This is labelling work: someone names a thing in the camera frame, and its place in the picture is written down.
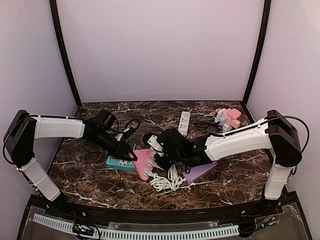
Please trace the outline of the purple power strip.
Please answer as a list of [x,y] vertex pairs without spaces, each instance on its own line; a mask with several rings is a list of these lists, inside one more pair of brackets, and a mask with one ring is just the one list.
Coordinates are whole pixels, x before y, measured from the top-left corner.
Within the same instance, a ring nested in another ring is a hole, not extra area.
[[192,167],[189,172],[183,172],[182,175],[186,179],[188,185],[195,183],[197,180],[202,178],[204,175],[210,173],[212,170],[216,168],[218,163],[213,161],[210,164],[199,165]]

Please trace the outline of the white power strip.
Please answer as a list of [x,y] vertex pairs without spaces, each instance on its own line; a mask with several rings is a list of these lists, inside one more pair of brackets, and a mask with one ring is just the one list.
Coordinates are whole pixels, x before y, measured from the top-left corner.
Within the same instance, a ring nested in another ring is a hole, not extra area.
[[179,124],[178,132],[181,133],[184,137],[188,134],[189,124],[190,124],[191,113],[188,111],[182,111]]

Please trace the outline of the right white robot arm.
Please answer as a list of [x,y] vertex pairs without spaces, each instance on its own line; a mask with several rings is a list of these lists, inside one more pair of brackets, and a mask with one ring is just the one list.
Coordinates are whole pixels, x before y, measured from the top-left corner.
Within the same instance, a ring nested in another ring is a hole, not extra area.
[[278,200],[291,171],[301,162],[304,150],[298,131],[289,119],[277,110],[269,110],[265,118],[226,133],[210,133],[189,141],[177,129],[170,128],[158,136],[152,135],[146,142],[168,162],[191,168],[249,151],[270,150],[273,161],[264,197]]

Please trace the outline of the pink triangular power strip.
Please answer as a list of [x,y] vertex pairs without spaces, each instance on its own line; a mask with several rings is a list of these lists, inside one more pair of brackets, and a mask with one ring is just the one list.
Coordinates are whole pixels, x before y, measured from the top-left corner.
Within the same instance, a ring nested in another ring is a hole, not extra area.
[[139,150],[134,150],[133,153],[136,155],[137,157],[137,161],[133,162],[133,166],[136,170],[136,173],[138,174],[139,178],[142,181],[147,181],[149,176],[145,176],[143,174],[143,170],[147,169],[152,171],[153,167],[149,167],[148,166],[148,161],[149,160],[154,160],[153,156],[152,156],[152,150],[150,148],[148,149],[139,149]]

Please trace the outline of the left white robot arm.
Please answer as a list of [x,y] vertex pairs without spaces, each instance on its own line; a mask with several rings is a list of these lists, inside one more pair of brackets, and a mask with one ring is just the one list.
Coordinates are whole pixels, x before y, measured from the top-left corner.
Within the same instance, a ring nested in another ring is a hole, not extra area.
[[66,202],[67,197],[48,176],[36,159],[34,142],[47,138],[84,139],[98,145],[117,159],[137,161],[126,140],[137,128],[132,123],[141,123],[132,119],[124,130],[113,129],[116,117],[107,110],[101,110],[90,119],[69,116],[46,116],[19,110],[3,138],[3,156],[8,163],[15,165],[19,172],[31,182],[31,185],[50,202]]

